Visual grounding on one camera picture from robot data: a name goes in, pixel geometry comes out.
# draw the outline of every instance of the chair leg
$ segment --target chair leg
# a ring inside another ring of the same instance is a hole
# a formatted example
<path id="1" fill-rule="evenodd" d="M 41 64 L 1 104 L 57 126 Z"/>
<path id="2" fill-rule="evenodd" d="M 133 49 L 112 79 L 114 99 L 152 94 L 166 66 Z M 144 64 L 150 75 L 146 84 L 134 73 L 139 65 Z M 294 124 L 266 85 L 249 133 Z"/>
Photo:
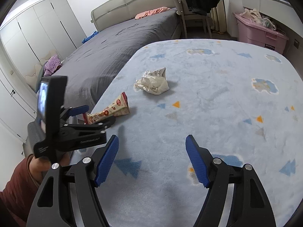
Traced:
<path id="1" fill-rule="evenodd" d="M 210 30 L 208 18 L 206 18 L 206 23 L 207 23 L 207 29 L 209 31 L 209 38 L 212 39 L 212 31 Z"/>
<path id="2" fill-rule="evenodd" d="M 186 25 L 185 25 L 185 23 L 183 23 L 183 27 L 184 27 L 184 36 L 185 36 L 185 39 L 187 39 L 187 31 L 186 31 Z"/>
<path id="3" fill-rule="evenodd" d="M 183 7 L 182 7 L 182 2 L 181 0 L 178 0 L 178 2 L 180 3 L 181 5 L 181 18 L 182 18 L 182 23 L 183 23 L 183 28 L 184 28 L 184 36 L 185 36 L 185 39 L 187 39 L 187 31 L 186 31 L 186 23 L 185 23 L 185 18 L 184 18 L 184 13 L 183 13 Z"/>
<path id="4" fill-rule="evenodd" d="M 203 29 L 204 29 L 204 34 L 206 35 L 206 25 L 205 25 L 205 19 L 202 19 L 203 21 Z"/>

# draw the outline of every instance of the human hand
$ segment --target human hand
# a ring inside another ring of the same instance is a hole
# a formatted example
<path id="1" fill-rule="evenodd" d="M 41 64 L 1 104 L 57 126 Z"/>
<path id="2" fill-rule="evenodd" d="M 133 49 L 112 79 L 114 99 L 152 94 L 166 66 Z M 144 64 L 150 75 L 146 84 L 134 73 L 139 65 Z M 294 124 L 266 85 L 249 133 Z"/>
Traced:
<path id="1" fill-rule="evenodd" d="M 61 166 L 68 166 L 69 165 L 69 154 L 65 153 L 60 160 L 59 164 Z M 42 183 L 43 175 L 42 172 L 47 172 L 49 168 L 51 167 L 51 162 L 47 159 L 43 158 L 35 158 L 35 156 L 31 159 L 31 162 L 29 163 L 28 169 L 29 173 L 35 179 L 38 183 Z"/>

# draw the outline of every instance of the blue gripper pad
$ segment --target blue gripper pad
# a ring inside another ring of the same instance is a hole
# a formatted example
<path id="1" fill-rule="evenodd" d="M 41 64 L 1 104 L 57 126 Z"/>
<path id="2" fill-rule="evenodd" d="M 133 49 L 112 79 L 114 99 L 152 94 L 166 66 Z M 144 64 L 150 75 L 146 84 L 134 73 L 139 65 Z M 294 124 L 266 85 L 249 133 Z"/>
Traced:
<path id="1" fill-rule="evenodd" d="M 207 166 L 205 165 L 199 151 L 197 150 L 194 143 L 196 143 L 192 135 L 187 136 L 185 140 L 185 148 L 191 164 L 194 168 L 198 181 L 203 183 L 204 187 L 207 188 L 210 181 L 208 178 Z"/>
<path id="2" fill-rule="evenodd" d="M 80 107 L 75 107 L 75 108 L 69 110 L 69 116 L 74 117 L 74 116 L 86 113 L 86 112 L 88 112 L 88 110 L 89 110 L 89 106 L 88 105 L 84 105 L 84 106 L 80 106 Z"/>
<path id="3" fill-rule="evenodd" d="M 109 144 L 106 152 L 104 153 L 102 159 L 97 165 L 96 177 L 94 179 L 95 184 L 99 187 L 101 183 L 105 182 L 110 168 L 114 162 L 116 154 L 119 149 L 119 138 L 115 136 L 112 142 Z"/>

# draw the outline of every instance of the snack wrapper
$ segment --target snack wrapper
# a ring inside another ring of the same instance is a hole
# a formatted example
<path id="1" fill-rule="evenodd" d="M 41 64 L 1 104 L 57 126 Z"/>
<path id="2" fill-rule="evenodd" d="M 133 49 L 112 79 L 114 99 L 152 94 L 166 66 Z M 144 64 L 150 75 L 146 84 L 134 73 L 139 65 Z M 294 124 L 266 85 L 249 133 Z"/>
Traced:
<path id="1" fill-rule="evenodd" d="M 169 90 L 169 86 L 165 76 L 166 68 L 163 67 L 156 71 L 146 71 L 143 73 L 141 79 L 136 80 L 134 83 L 134 90 L 145 90 L 153 95 L 160 95 L 161 93 Z"/>
<path id="2" fill-rule="evenodd" d="M 83 114 L 83 118 L 86 124 L 90 125 L 98 121 L 102 121 L 109 116 L 121 116 L 129 114 L 129 107 L 127 102 L 127 96 L 125 92 L 121 93 L 116 100 L 106 107 L 102 112 L 94 114 Z"/>

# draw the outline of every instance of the red sleeve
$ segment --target red sleeve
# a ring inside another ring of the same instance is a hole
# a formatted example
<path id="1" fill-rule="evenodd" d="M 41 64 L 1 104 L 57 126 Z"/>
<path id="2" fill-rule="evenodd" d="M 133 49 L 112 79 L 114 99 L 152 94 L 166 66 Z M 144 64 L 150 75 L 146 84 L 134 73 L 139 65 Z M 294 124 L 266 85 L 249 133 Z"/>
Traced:
<path id="1" fill-rule="evenodd" d="M 1 200 L 7 209 L 25 222 L 38 191 L 38 186 L 28 170 L 32 158 L 33 155 L 30 155 L 17 165 L 5 189 L 0 192 Z"/>

